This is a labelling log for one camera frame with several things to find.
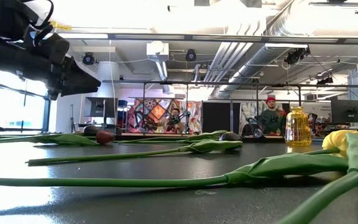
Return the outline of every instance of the green shirt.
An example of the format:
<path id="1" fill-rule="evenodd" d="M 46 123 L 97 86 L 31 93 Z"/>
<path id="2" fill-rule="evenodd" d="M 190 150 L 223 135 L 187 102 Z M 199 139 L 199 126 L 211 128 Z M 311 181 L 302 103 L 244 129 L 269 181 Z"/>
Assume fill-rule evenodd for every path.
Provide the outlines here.
<path id="1" fill-rule="evenodd" d="M 280 132 L 283 131 L 283 115 L 281 110 L 265 110 L 260 114 L 260 117 L 262 118 L 262 122 L 266 125 L 264 134 L 269 134 L 271 132 L 277 133 L 278 129 L 280 130 Z"/>

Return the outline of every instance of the red cap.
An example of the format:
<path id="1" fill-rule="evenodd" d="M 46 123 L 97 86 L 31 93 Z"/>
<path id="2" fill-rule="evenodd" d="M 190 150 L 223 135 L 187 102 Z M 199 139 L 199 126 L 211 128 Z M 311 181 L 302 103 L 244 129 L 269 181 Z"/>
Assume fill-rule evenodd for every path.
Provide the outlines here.
<path id="1" fill-rule="evenodd" d="M 267 102 L 269 102 L 270 100 L 276 101 L 276 99 L 275 99 L 274 97 L 271 97 L 271 96 L 270 96 L 270 97 L 268 97 L 268 98 L 266 99 L 265 102 L 267 103 Z"/>

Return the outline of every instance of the dark table surface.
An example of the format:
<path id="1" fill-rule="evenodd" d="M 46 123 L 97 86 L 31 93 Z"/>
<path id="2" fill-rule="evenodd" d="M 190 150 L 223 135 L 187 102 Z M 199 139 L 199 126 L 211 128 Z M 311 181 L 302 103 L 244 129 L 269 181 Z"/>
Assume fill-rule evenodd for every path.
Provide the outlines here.
<path id="1" fill-rule="evenodd" d="M 169 145 L 117 144 L 58 147 L 0 144 L 0 177 L 94 177 L 191 179 L 211 177 L 286 153 L 284 144 L 245 143 L 232 154 L 174 154 L 143 159 L 27 167 L 28 159 L 169 149 Z M 297 149 L 320 149 L 315 144 Z M 328 172 L 277 183 L 215 186 L 205 189 L 120 189 L 107 187 L 0 187 L 0 223 L 274 223 L 324 184 Z M 312 223 L 358 223 L 358 188 L 342 195 Z"/>

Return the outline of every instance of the man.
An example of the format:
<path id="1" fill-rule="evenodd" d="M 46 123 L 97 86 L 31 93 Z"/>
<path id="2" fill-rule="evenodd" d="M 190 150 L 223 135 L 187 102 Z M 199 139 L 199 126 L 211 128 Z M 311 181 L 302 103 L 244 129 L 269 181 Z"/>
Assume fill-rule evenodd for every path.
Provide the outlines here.
<path id="1" fill-rule="evenodd" d="M 185 130 L 185 125 L 179 120 L 180 110 L 178 108 L 172 109 L 171 116 L 161 118 L 158 125 L 163 127 L 164 132 L 182 133 Z"/>
<path id="2" fill-rule="evenodd" d="M 267 110 L 260 114 L 260 119 L 265 125 L 264 134 L 281 135 L 284 131 L 284 121 L 286 112 L 276 108 L 276 99 L 268 97 L 266 99 Z"/>

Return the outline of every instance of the computer monitor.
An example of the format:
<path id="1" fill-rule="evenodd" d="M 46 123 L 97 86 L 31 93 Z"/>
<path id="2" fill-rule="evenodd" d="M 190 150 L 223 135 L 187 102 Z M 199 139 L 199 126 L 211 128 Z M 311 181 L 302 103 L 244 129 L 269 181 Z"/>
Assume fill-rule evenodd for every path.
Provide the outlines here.
<path id="1" fill-rule="evenodd" d="M 107 97 L 86 97 L 84 106 L 84 116 L 90 116 L 94 118 L 102 118 L 103 110 L 106 106 L 106 117 L 115 118 L 115 110 L 118 105 L 118 99 L 115 100 L 116 105 L 114 106 L 114 98 Z"/>
<path id="2" fill-rule="evenodd" d="M 358 123 L 358 100 L 331 100 L 332 122 Z"/>

